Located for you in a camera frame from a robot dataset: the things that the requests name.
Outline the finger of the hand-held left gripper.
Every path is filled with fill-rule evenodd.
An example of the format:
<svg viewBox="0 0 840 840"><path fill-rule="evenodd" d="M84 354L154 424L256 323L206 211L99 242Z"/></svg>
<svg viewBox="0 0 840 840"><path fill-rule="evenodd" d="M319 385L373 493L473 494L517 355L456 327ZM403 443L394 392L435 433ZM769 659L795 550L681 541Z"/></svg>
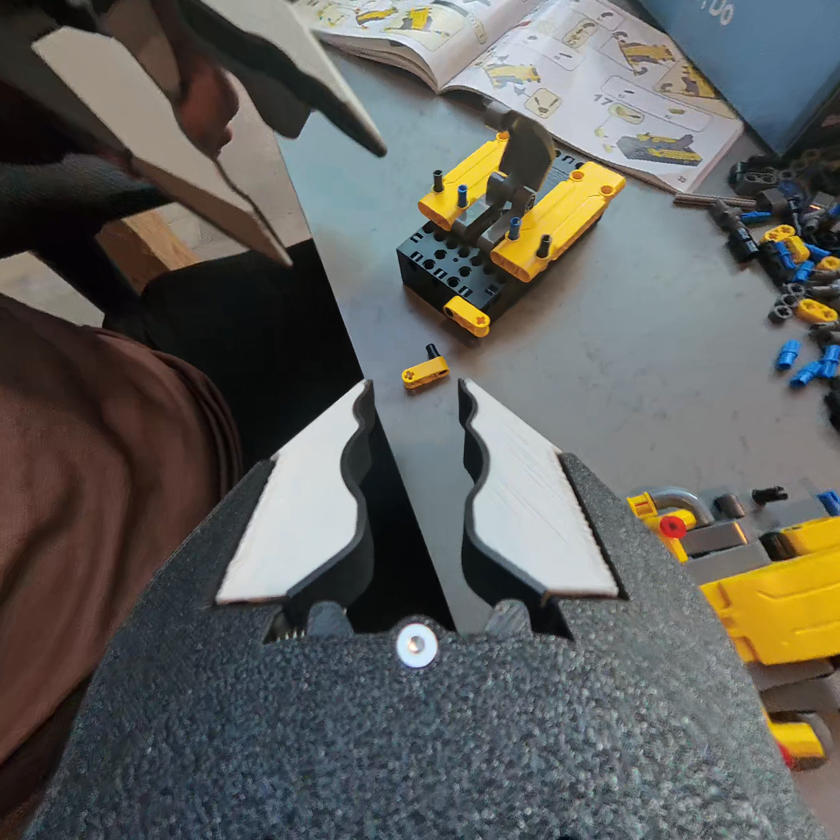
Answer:
<svg viewBox="0 0 840 840"><path fill-rule="evenodd" d="M241 245L291 267L255 205L184 135L168 97L117 39L60 27L31 48L138 175Z"/></svg>
<svg viewBox="0 0 840 840"><path fill-rule="evenodd" d="M386 145L295 5L284 1L177 1L185 32L246 89L275 134L294 140L320 112L373 155Z"/></svg>

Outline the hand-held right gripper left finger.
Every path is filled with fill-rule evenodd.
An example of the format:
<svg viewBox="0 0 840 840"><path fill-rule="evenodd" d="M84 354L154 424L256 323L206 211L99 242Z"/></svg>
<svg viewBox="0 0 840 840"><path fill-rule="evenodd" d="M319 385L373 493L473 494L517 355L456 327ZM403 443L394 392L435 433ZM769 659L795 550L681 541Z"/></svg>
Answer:
<svg viewBox="0 0 840 840"><path fill-rule="evenodd" d="M215 606L276 603L304 621L318 602L348 608L360 598L375 568L361 487L374 425L373 382L361 380L271 456Z"/></svg>

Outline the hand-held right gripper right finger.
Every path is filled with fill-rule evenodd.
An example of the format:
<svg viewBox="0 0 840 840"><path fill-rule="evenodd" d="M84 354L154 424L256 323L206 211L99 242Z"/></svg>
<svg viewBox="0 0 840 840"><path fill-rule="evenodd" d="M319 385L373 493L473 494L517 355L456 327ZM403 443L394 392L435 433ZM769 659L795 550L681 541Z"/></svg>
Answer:
<svg viewBox="0 0 840 840"><path fill-rule="evenodd" d="M562 461L563 452L484 388L458 380L465 501L461 567L487 604L616 599L619 583Z"/></svg>

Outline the small yellow brick connector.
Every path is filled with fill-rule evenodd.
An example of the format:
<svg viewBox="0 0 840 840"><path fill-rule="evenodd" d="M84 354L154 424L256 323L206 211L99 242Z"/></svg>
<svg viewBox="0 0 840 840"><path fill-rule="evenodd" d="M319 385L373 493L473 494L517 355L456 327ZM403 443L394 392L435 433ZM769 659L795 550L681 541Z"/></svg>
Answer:
<svg viewBox="0 0 840 840"><path fill-rule="evenodd" d="M444 356L438 352L433 343L425 348L427 359L414 364L402 372L402 383L407 390L430 385L433 382L449 376L449 367Z"/></svg>
<svg viewBox="0 0 840 840"><path fill-rule="evenodd" d="M479 339L490 332L490 317L465 298L455 295L443 306L444 315Z"/></svg>

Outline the instruction booklet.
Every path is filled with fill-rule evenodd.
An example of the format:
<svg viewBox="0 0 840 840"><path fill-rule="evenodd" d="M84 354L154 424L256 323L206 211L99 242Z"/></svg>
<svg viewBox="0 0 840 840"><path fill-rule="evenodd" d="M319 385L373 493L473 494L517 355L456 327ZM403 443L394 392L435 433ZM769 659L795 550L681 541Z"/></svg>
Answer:
<svg viewBox="0 0 840 840"><path fill-rule="evenodd" d="M303 1L323 43L477 95L562 145L693 193L743 134L668 36L606 1Z"/></svg>

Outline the black and yellow brick assembly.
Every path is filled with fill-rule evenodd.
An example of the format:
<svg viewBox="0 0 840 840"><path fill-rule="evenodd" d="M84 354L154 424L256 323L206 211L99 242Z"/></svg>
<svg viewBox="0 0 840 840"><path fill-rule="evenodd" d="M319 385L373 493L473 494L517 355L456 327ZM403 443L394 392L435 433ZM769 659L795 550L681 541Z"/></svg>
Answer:
<svg viewBox="0 0 840 840"><path fill-rule="evenodd" d="M561 154L545 128L503 105L487 105L485 118L495 137L433 173L418 202L425 223L396 255L404 287L427 305L444 315L458 295L491 326L598 224L626 182Z"/></svg>

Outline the person's brown shirt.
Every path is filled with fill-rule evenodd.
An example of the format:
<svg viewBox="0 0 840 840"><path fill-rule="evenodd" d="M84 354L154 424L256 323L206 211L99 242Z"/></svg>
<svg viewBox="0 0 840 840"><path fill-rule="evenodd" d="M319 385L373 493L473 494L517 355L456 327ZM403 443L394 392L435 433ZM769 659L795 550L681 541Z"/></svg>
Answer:
<svg viewBox="0 0 840 840"><path fill-rule="evenodd" d="M154 574L242 475L190 364L2 296L2 830L59 761L90 675Z"/></svg>

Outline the yellow and grey brick module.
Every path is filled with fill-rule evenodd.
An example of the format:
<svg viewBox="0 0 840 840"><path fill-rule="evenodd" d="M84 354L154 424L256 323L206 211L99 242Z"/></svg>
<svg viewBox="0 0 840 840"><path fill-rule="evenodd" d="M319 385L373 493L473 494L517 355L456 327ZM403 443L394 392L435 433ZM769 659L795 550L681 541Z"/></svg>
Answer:
<svg viewBox="0 0 840 840"><path fill-rule="evenodd" d="M838 712L839 499L781 486L705 499L676 486L626 502L681 564L747 668L791 770L829 760Z"/></svg>

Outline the pile of loose brick pieces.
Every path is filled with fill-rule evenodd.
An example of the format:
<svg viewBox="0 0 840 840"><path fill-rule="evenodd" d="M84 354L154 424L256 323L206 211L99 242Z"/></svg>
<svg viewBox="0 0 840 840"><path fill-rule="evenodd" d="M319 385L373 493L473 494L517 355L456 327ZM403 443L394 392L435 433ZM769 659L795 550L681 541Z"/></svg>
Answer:
<svg viewBox="0 0 840 840"><path fill-rule="evenodd" d="M838 145L798 154L756 154L728 173L729 195L678 194L674 204L707 212L740 267L758 265L774 289L767 321L799 322L815 357L798 364L802 343L786 341L773 361L800 391L825 386L827 421L839 430Z"/></svg>

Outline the blue cardboard box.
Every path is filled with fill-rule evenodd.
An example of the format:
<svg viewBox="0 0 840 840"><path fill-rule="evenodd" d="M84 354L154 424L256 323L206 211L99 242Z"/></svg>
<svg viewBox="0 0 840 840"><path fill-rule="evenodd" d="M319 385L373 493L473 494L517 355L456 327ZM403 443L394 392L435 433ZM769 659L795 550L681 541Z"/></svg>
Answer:
<svg viewBox="0 0 840 840"><path fill-rule="evenodd" d="M838 1L641 1L777 154L838 145Z"/></svg>

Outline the wooden post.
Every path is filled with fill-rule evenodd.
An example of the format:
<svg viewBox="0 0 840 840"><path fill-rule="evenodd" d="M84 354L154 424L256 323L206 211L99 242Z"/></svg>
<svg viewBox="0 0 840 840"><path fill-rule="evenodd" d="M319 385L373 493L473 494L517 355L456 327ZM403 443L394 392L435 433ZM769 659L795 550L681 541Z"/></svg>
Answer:
<svg viewBox="0 0 840 840"><path fill-rule="evenodd" d="M106 223L95 239L138 293L164 275L200 263L155 209Z"/></svg>

